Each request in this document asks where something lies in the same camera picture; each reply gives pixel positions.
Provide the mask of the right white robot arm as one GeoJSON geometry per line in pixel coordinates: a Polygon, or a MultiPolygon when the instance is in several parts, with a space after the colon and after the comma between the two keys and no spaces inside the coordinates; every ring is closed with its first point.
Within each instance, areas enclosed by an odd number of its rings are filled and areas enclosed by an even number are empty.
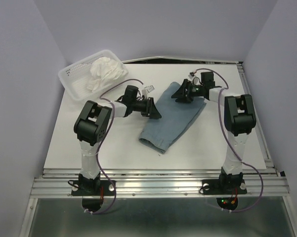
{"type": "Polygon", "coordinates": [[[196,71],[191,72],[171,96],[178,103],[192,103],[195,97],[217,103],[220,128],[227,143],[226,157],[219,178],[203,180],[200,193],[218,195],[240,191],[245,194],[243,155],[249,134],[256,126],[252,96],[231,93],[228,85],[216,85],[214,76],[218,73],[214,70],[201,68],[200,71],[200,77],[196,71]]]}

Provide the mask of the light blue denim skirt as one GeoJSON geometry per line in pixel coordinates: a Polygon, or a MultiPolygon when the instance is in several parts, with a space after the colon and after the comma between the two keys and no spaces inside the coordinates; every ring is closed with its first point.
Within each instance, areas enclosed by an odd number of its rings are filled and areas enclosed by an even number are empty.
{"type": "Polygon", "coordinates": [[[156,102],[161,119],[149,119],[139,135],[139,142],[164,154],[194,123],[201,114],[206,102],[198,97],[190,104],[178,103],[171,96],[179,89],[172,82],[156,102]]]}

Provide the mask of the white skirt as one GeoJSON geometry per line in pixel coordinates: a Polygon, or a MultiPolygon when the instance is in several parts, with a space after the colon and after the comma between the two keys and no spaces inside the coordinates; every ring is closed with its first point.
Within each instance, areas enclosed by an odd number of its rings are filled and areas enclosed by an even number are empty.
{"type": "Polygon", "coordinates": [[[98,91],[106,86],[111,86],[128,74],[123,63],[109,57],[96,59],[90,68],[90,79],[86,88],[92,92],[98,91]]]}

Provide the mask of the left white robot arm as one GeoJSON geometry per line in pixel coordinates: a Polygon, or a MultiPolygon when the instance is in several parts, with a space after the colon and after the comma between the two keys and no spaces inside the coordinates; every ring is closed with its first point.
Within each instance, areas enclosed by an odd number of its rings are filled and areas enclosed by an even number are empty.
{"type": "Polygon", "coordinates": [[[140,112],[143,117],[151,119],[162,118],[154,99],[145,95],[138,98],[138,92],[138,87],[128,85],[124,95],[115,102],[109,102],[107,106],[90,100],[85,103],[74,125],[74,133],[80,142],[82,167],[78,183],[71,181],[70,184],[77,190],[90,195],[100,190],[101,169],[97,155],[114,118],[125,118],[132,112],[140,112]]]}

